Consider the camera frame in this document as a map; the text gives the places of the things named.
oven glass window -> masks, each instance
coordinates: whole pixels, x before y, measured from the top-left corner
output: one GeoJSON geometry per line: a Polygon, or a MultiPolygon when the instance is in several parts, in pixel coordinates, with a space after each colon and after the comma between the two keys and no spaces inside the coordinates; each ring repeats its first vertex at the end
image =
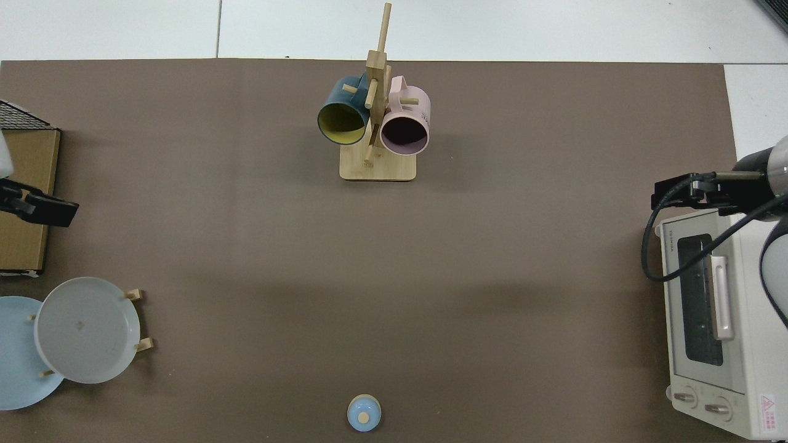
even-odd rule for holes
{"type": "MultiPolygon", "coordinates": [[[[684,237],[678,241],[678,262],[688,262],[693,255],[712,242],[712,236],[684,237]]],[[[703,259],[681,275],[684,345],[687,358],[722,366],[723,344],[714,338],[709,258],[703,259]]]]}

cardboard box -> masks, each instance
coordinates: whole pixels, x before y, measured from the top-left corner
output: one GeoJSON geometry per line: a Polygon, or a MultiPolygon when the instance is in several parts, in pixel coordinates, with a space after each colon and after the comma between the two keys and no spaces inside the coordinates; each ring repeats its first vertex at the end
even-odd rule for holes
{"type": "MultiPolygon", "coordinates": [[[[3,130],[13,161],[9,179],[53,193],[58,164],[60,130],[3,130]]],[[[0,274],[37,275],[43,269],[46,250],[45,225],[21,221],[0,212],[0,274]]]]}

white plate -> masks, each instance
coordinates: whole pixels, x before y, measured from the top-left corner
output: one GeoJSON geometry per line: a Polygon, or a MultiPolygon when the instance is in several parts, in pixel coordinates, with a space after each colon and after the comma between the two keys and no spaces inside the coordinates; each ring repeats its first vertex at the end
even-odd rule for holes
{"type": "Polygon", "coordinates": [[[139,317],[106,280],[78,277],[46,297],[35,319],[35,346],[52,370],[79,383],[102,383],[134,359],[139,317]]]}

light blue plate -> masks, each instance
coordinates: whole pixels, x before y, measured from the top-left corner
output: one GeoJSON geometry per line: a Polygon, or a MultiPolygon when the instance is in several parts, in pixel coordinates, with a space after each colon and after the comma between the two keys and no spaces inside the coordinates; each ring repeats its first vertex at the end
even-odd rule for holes
{"type": "Polygon", "coordinates": [[[35,349],[34,323],[41,302],[0,297],[0,411],[25,408],[46,398],[63,381],[60,374],[40,378],[50,368],[35,349]]]}

oven handle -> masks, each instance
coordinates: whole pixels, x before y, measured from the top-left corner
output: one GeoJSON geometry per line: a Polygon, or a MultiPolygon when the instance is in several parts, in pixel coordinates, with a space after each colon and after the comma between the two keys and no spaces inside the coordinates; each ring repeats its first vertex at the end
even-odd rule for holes
{"type": "Polygon", "coordinates": [[[711,256],[712,260],[712,318],[714,338],[733,340],[734,329],[730,323],[730,294],[728,292],[728,259],[725,256],[711,256]]]}

